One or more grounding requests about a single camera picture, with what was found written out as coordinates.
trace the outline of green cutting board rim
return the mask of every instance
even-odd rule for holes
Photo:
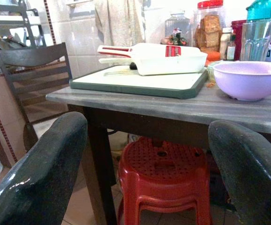
[[[71,88],[187,99],[187,98],[194,98],[195,96],[197,96],[198,92],[201,90],[205,81],[208,78],[208,73],[207,73],[207,70],[205,70],[191,88],[184,89],[184,90],[139,87],[139,86],[128,86],[128,85],[101,84],[101,83],[73,82],[73,80],[76,80],[79,78],[80,77],[70,80]]]

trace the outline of small figurine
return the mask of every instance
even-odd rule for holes
[[[180,28],[175,28],[173,34],[165,37],[161,40],[160,44],[163,45],[178,45],[178,46],[188,46],[188,41],[181,36],[182,31]]]

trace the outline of gray marble tabletop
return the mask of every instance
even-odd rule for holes
[[[217,86],[204,86],[195,98],[175,99],[70,87],[46,96],[50,101],[160,118],[209,124],[229,120],[271,134],[271,96],[254,102],[229,98]]]

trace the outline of bottle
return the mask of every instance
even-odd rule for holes
[[[236,50],[235,50],[235,57],[234,60],[239,60],[240,58],[240,52],[242,50],[242,24],[245,23],[247,20],[236,20],[231,22],[231,27],[233,29],[233,33],[236,34],[235,38],[235,44],[236,44]]]
[[[165,21],[165,37],[173,36],[174,31],[178,31],[179,40],[186,42],[186,46],[191,46],[191,26],[190,19],[186,18],[184,11],[177,10],[171,13],[171,17]]]
[[[227,44],[226,48],[226,60],[227,61],[234,61],[234,56],[235,56],[235,34],[231,36],[231,40]]]
[[[232,27],[223,28],[223,34],[220,37],[220,59],[226,60],[225,53],[227,49],[227,44],[231,40]]]

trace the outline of glass jar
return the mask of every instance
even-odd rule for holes
[[[192,27],[194,46],[205,52],[219,52],[221,31],[224,27],[226,24],[223,0],[199,2]]]
[[[190,19],[185,17],[184,11],[171,13],[171,17],[165,21],[165,37],[176,39],[176,36],[183,38],[186,43],[175,45],[192,46]]]

